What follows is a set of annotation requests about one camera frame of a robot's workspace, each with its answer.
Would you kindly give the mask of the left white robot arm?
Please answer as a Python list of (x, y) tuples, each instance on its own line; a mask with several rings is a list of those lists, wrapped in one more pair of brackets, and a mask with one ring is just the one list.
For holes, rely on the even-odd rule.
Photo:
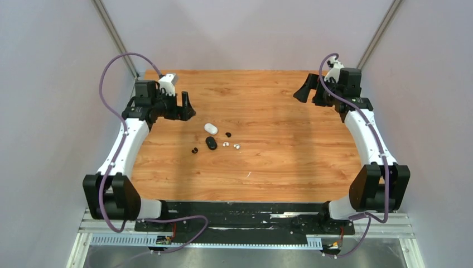
[(158, 231), (171, 223), (166, 201), (146, 199), (131, 182), (139, 150), (157, 119), (188, 121), (196, 115), (187, 91), (177, 95), (174, 83), (163, 79), (135, 82), (135, 95), (119, 115), (115, 143), (95, 174), (86, 175), (83, 189), (93, 219), (149, 219)]

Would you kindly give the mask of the black charging case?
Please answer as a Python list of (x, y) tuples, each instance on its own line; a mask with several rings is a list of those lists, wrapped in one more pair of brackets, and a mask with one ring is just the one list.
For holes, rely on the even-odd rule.
[(209, 150), (216, 150), (218, 147), (218, 144), (216, 142), (216, 139), (214, 139), (212, 136), (209, 136), (205, 139), (205, 143)]

